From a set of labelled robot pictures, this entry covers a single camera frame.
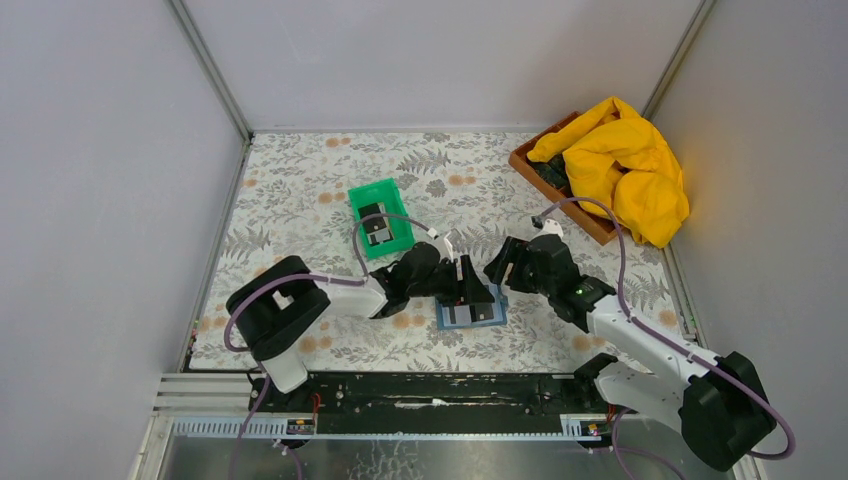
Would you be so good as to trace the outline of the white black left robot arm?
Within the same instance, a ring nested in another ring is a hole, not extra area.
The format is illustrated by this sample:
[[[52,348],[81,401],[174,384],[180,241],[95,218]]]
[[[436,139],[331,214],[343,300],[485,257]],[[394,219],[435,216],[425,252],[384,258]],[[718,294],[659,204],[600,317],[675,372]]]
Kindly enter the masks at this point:
[[[467,323],[490,319],[498,300],[469,256],[445,257],[426,242],[363,277],[315,272],[293,255],[229,297],[225,345],[235,351],[231,333],[239,332],[244,350],[272,386],[289,393],[309,377],[297,343],[323,315],[383,319],[418,298],[434,299],[450,318]]]

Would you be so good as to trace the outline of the grey credit card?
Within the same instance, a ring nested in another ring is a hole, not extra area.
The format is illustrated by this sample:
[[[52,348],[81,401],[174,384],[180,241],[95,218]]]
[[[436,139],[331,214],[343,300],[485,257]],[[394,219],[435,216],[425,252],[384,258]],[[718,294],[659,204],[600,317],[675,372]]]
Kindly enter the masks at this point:
[[[372,247],[385,244],[394,239],[392,231],[389,228],[376,229],[367,234],[368,244]]]

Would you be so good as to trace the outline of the black credit card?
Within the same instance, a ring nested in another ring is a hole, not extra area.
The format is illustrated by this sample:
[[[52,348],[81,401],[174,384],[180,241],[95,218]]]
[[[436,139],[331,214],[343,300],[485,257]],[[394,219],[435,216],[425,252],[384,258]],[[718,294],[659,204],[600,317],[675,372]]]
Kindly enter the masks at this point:
[[[365,206],[362,206],[358,209],[358,213],[361,219],[365,217],[369,217],[371,215],[376,215],[384,212],[383,204],[380,202],[371,203]],[[365,220],[362,224],[363,229],[366,232],[372,232],[376,229],[387,228],[386,221],[383,217],[374,217],[369,220]]]

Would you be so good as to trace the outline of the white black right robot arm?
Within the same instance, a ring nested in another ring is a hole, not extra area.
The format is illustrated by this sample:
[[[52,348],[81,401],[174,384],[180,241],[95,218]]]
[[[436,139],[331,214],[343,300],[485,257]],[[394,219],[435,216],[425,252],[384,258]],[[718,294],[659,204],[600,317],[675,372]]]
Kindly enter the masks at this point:
[[[579,271],[555,234],[509,237],[485,267],[488,279],[539,294],[562,320],[601,337],[644,366],[601,353],[574,372],[607,403],[627,407],[679,433],[707,466],[728,471],[777,426],[752,362],[673,340],[639,322],[617,291]]]

